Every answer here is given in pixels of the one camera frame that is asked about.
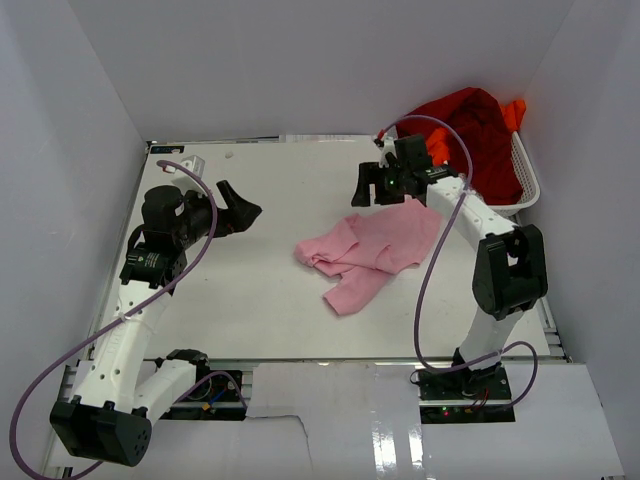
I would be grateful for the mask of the pink t shirt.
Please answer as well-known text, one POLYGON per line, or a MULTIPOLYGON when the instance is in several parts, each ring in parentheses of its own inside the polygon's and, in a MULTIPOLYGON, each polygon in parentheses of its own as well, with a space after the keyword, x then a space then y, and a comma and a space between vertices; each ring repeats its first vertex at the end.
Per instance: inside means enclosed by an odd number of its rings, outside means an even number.
POLYGON ((294 256, 338 283, 323 295, 338 316, 361 311, 403 270, 434 247, 442 217, 411 199, 371 215, 353 214, 328 233, 299 242, 294 256))

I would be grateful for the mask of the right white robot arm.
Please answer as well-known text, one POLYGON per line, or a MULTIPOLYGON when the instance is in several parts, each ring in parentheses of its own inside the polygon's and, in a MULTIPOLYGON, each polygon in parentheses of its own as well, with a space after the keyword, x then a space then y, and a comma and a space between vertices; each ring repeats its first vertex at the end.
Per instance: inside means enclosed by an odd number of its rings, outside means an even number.
POLYGON ((475 398, 507 352, 517 322, 548 291, 543 235, 534 225, 519 226, 498 215, 452 167, 434 165, 423 136, 376 144, 381 158, 359 165, 352 206, 391 205, 411 197, 445 217, 444 230, 456 230, 475 251, 477 310, 448 369, 453 390, 475 398))

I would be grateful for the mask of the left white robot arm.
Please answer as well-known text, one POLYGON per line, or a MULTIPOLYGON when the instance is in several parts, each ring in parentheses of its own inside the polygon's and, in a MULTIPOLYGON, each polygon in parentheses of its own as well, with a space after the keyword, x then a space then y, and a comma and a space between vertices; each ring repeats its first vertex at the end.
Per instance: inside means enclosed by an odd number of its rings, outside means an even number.
POLYGON ((117 326, 99 342, 90 371, 68 401, 52 407, 50 423, 69 454, 134 467, 145 455, 152 427, 185 394, 199 399, 211 387, 206 357, 175 350, 155 374, 137 381, 145 352, 175 291, 171 281, 187 267, 187 250, 201 239, 248 230, 262 212, 226 181, 226 203, 177 186, 148 190, 143 222, 131 233, 114 312, 117 326))

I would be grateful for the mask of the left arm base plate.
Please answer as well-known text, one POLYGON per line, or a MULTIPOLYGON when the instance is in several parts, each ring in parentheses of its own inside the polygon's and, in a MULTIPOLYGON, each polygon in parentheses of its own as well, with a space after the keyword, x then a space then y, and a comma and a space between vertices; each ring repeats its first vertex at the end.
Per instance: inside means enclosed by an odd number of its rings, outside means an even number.
POLYGON ((245 393, 225 375, 211 377, 163 415, 164 420, 243 421, 246 408, 240 401, 245 393))

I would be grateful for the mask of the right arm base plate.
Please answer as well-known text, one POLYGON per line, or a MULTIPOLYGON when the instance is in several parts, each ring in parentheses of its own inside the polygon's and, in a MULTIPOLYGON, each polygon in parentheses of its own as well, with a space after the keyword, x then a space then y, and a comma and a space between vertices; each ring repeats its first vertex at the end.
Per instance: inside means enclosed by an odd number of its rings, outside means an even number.
POLYGON ((409 382, 419 391, 423 425, 514 423, 512 393, 502 365, 488 374, 467 377, 463 371, 432 374, 414 370, 409 382))

